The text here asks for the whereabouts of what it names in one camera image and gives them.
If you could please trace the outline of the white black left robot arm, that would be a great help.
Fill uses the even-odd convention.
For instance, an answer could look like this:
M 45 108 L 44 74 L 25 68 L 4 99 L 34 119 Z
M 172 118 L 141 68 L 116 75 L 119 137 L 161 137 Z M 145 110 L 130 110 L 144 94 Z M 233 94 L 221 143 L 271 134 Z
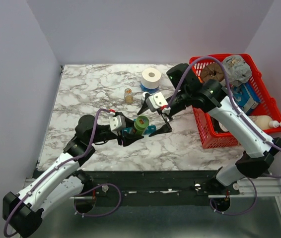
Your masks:
M 78 120 L 74 137 L 68 142 L 60 156 L 37 179 L 18 193 L 7 193 L 2 201 L 2 217 L 5 220 L 3 235 L 11 238 L 20 235 L 30 237 L 41 225 L 43 218 L 64 200 L 91 194 L 99 188 L 119 188 L 112 183 L 94 185 L 92 177 L 86 175 L 80 167 L 95 153 L 94 144 L 117 140 L 120 146 L 129 146 L 143 138 L 140 134 L 130 134 L 125 128 L 131 128 L 135 120 L 122 112 L 106 110 L 108 123 L 98 124 L 98 117 L 84 115 Z

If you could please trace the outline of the green pill bottle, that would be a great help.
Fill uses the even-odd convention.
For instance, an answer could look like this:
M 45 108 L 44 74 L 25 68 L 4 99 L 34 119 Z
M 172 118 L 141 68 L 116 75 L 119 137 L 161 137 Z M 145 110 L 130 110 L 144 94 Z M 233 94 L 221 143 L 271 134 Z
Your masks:
M 149 119 L 146 116 L 138 116 L 133 125 L 133 134 L 143 135 L 149 126 Z

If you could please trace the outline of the teal weekly pill organizer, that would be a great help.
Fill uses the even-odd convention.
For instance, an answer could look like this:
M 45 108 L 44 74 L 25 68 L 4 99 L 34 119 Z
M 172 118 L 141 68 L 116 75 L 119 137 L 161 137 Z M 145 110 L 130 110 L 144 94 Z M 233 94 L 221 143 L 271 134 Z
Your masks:
M 132 131 L 132 127 L 126 127 L 123 129 L 123 131 L 130 133 Z M 151 133 L 156 131 L 156 126 L 155 125 L 149 125 L 143 135 L 150 135 Z

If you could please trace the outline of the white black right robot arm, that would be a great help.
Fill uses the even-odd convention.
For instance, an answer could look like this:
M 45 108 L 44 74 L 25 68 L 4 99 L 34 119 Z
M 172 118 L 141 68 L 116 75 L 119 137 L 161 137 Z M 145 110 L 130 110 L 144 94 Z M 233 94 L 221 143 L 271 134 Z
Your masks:
M 178 64 L 168 70 L 167 76 L 175 87 L 174 94 L 165 98 L 160 92 L 147 93 L 138 112 L 151 110 L 163 117 L 165 124 L 151 135 L 171 132 L 169 120 L 188 106 L 201 109 L 223 124 L 244 148 L 239 160 L 217 171 L 210 181 L 211 191 L 222 194 L 236 180 L 263 175 L 281 151 L 281 138 L 272 138 L 256 126 L 219 82 L 212 79 L 201 83 L 191 65 Z

